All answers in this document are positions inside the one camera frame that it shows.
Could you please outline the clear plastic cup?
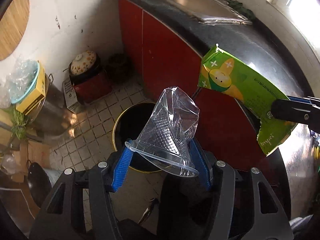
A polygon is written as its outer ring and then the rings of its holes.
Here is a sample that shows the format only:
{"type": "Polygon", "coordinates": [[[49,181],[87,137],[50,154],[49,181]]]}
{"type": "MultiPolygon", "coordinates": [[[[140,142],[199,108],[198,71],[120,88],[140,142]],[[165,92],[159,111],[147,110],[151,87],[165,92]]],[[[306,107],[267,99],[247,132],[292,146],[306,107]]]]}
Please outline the clear plastic cup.
{"type": "Polygon", "coordinates": [[[188,144],[194,138],[200,110],[179,87],[168,87],[135,140],[125,146],[161,170],[179,177],[196,177],[188,144]]]}

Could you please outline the green snack wrapper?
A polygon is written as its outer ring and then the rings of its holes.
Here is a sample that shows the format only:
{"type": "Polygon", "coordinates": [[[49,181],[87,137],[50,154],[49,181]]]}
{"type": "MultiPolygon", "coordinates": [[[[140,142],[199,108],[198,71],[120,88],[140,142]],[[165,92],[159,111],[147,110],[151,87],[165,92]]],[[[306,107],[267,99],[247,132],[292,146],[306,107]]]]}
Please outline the green snack wrapper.
{"type": "Polygon", "coordinates": [[[272,103],[288,96],[218,44],[201,60],[198,86],[240,100],[260,120],[257,142],[265,155],[270,155],[297,126],[271,113],[272,103]]]}

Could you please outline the black trash bin gold rim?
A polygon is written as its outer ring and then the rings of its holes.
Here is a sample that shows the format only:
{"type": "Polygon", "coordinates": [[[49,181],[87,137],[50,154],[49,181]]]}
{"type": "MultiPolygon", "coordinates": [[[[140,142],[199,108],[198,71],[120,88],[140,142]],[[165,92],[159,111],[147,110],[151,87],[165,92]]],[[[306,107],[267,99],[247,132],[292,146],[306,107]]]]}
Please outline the black trash bin gold rim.
{"type": "MultiPolygon", "coordinates": [[[[125,142],[135,140],[148,122],[154,102],[141,102],[130,106],[118,116],[112,130],[112,143],[116,151],[125,146],[125,142]]],[[[138,172],[151,174],[160,172],[161,169],[153,165],[140,154],[134,152],[130,167],[138,172]]]]}

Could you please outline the red kitchen cabinet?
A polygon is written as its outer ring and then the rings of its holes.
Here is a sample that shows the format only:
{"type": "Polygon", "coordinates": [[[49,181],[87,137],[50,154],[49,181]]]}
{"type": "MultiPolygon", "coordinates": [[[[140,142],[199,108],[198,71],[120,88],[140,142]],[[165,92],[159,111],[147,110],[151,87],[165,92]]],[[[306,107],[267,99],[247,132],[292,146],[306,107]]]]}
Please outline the red kitchen cabinet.
{"type": "Polygon", "coordinates": [[[125,52],[142,76],[147,96],[178,86],[200,109],[195,137],[204,150],[233,168],[267,172],[269,163],[257,142],[256,118],[228,95],[197,86],[201,58],[187,43],[141,7],[118,0],[125,52]]]}

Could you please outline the black wok pan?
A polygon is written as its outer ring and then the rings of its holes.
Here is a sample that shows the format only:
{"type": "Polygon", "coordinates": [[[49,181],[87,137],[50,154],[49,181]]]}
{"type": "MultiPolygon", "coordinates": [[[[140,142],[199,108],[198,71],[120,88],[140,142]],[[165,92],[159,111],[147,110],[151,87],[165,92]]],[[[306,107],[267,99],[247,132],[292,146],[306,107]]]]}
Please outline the black wok pan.
{"type": "Polygon", "coordinates": [[[36,162],[27,160],[27,183],[35,204],[41,208],[52,189],[51,182],[45,170],[36,162]]]}

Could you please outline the large steel stockpot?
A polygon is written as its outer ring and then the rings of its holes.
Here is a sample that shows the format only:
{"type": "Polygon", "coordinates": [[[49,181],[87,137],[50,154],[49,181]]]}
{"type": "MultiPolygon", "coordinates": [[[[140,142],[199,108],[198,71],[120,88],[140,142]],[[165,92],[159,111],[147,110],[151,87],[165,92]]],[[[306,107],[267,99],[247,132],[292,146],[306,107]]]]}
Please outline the large steel stockpot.
{"type": "Polygon", "coordinates": [[[46,97],[28,114],[31,127],[48,137],[62,135],[73,123],[73,113],[66,107],[65,96],[53,81],[52,74],[46,75],[46,97]]]}

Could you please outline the white perforated metal box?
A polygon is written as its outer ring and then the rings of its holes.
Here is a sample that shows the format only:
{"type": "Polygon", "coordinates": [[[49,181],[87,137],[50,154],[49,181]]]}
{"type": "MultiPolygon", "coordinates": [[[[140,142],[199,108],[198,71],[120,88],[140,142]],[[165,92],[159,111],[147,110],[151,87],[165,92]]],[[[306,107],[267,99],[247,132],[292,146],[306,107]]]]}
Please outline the white perforated metal box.
{"type": "Polygon", "coordinates": [[[70,78],[67,78],[62,83],[62,88],[65,96],[66,107],[73,114],[79,114],[82,111],[82,105],[78,101],[76,92],[73,88],[70,78]]]}

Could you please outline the dark brown clay jar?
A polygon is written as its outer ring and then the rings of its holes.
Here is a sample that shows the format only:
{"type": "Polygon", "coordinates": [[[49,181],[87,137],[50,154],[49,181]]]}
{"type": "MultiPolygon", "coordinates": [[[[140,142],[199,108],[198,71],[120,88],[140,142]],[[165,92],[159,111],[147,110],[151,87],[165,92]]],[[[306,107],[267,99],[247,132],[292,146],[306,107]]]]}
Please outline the dark brown clay jar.
{"type": "Polygon", "coordinates": [[[116,53],[107,59],[106,75],[112,83],[125,83],[133,77],[134,73],[134,64],[126,54],[116,53]]]}

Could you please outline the yellow cardboard box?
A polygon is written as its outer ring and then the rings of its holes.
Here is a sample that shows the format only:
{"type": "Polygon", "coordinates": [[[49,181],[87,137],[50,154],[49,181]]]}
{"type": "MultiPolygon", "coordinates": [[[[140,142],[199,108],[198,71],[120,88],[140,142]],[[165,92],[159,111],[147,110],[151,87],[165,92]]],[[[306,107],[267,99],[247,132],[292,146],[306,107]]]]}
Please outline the yellow cardboard box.
{"type": "Polygon", "coordinates": [[[32,81],[30,88],[27,89],[26,95],[21,101],[16,103],[16,110],[24,115],[30,111],[46,97],[46,74],[45,69],[39,61],[37,63],[37,72],[35,80],[32,81]]]}

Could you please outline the green leafy vegetables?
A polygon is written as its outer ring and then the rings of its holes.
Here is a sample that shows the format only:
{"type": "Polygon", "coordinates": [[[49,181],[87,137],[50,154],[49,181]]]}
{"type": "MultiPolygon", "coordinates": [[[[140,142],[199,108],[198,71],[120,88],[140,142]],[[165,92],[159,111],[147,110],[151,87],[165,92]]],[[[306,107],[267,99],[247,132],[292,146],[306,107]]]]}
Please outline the green leafy vegetables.
{"type": "Polygon", "coordinates": [[[29,123],[29,118],[19,112],[15,105],[11,105],[3,109],[3,111],[9,115],[10,121],[12,122],[12,133],[20,140],[25,139],[27,137],[26,126],[29,123]]]}

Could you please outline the floral lid ceramic pot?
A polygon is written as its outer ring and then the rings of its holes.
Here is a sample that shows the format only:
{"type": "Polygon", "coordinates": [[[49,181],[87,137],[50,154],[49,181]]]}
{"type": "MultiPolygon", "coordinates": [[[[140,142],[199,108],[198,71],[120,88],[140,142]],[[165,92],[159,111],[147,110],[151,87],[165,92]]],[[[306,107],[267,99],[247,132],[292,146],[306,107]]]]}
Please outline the floral lid ceramic pot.
{"type": "Polygon", "coordinates": [[[95,51],[87,50],[78,54],[68,67],[71,83],[78,85],[95,76],[100,63],[101,59],[95,51]]]}

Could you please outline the green dish cloth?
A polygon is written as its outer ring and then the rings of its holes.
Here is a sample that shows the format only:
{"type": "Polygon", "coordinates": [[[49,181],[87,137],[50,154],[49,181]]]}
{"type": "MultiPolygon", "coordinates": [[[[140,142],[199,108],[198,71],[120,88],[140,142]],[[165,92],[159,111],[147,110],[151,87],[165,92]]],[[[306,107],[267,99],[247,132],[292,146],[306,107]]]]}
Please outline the green dish cloth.
{"type": "Polygon", "coordinates": [[[248,8],[246,8],[243,3],[237,1],[237,0],[226,0],[228,5],[233,8],[235,11],[237,11],[239,14],[242,14],[246,18],[248,18],[250,21],[254,21],[256,19],[256,16],[254,12],[248,8]]]}

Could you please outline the stainless steel sink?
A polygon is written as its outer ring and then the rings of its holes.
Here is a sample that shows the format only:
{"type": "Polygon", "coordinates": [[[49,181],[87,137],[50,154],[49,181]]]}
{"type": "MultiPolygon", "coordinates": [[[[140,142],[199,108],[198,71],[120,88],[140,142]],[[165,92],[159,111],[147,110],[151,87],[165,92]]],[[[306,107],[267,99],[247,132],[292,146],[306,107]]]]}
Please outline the stainless steel sink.
{"type": "Polygon", "coordinates": [[[165,0],[187,15],[206,25],[241,24],[252,21],[220,0],[165,0]]]}

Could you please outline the teal bowl with plastic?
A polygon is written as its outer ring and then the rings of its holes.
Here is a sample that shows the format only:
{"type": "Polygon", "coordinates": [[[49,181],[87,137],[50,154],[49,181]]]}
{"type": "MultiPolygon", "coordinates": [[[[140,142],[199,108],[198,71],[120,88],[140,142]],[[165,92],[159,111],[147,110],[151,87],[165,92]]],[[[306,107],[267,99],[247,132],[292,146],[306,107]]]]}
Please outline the teal bowl with plastic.
{"type": "Polygon", "coordinates": [[[40,72],[40,64],[35,60],[19,57],[11,73],[1,85],[1,108],[21,102],[31,91],[40,72]]]}

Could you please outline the round wooden board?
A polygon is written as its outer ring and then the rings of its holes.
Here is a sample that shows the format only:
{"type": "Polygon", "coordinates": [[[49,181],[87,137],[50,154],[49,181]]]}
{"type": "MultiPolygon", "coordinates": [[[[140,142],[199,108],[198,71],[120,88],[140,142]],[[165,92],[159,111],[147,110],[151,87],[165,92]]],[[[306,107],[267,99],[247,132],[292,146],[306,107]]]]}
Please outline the round wooden board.
{"type": "Polygon", "coordinates": [[[1,19],[1,61],[19,45],[29,20],[29,0],[12,0],[1,19]]]}

